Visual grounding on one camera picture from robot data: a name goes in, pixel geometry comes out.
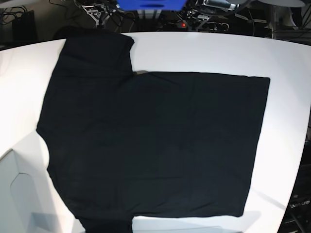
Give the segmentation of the grey robot base cover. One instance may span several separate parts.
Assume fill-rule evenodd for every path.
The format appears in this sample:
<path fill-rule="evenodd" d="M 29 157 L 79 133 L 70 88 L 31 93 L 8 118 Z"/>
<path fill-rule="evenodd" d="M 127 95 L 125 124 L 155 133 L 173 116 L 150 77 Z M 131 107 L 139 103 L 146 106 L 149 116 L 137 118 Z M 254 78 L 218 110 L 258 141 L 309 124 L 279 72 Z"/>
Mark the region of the grey robot base cover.
<path fill-rule="evenodd" d="M 13 150 L 0 158 L 0 231 L 50 233 L 32 177 L 19 171 Z"/>

